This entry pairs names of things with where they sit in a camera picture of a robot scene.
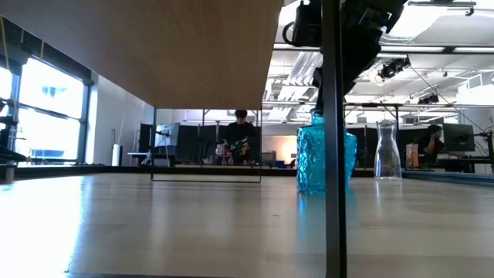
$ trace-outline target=glass bottle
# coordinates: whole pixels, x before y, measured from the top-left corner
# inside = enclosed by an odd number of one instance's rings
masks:
[[[311,110],[312,124],[299,128],[297,138],[297,189],[309,194],[326,192],[326,158],[324,152],[324,118],[318,110]],[[357,137],[344,131],[345,188],[352,175],[357,153]]]
[[[396,144],[396,121],[377,122],[378,142],[374,163],[376,179],[401,179],[400,153]]]

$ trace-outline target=computer monitor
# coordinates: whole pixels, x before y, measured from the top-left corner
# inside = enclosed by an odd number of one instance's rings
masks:
[[[178,141],[178,130],[180,123],[160,124],[156,126],[155,147],[175,147]]]
[[[475,151],[473,127],[467,124],[443,124],[447,151]]]

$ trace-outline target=desk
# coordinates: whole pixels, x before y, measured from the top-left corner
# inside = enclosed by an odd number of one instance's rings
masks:
[[[438,166],[446,171],[464,171],[465,173],[475,173],[476,164],[491,164],[488,158],[447,158],[438,159]]]

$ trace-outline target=window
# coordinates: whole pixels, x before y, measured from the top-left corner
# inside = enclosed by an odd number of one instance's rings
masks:
[[[15,151],[31,158],[76,160],[85,127],[84,84],[43,62],[22,67]]]
[[[12,92],[12,74],[10,71],[0,67],[0,97],[9,99]],[[8,114],[8,107],[4,106],[0,111],[0,117],[5,117]],[[5,124],[0,124],[0,130],[5,129]]]
[[[9,99],[12,89],[12,74],[0,67],[0,97],[2,99]]]
[[[18,140],[15,151],[31,158],[77,159],[80,123],[19,109]]]
[[[36,59],[22,67],[19,102],[81,118],[84,84]]]

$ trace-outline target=table surface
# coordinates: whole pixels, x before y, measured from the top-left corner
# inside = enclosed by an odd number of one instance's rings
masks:
[[[230,182],[100,174],[0,185],[0,276],[324,277],[325,198],[298,194],[295,178],[167,178]],[[352,179],[348,277],[490,278],[493,219],[493,188]]]

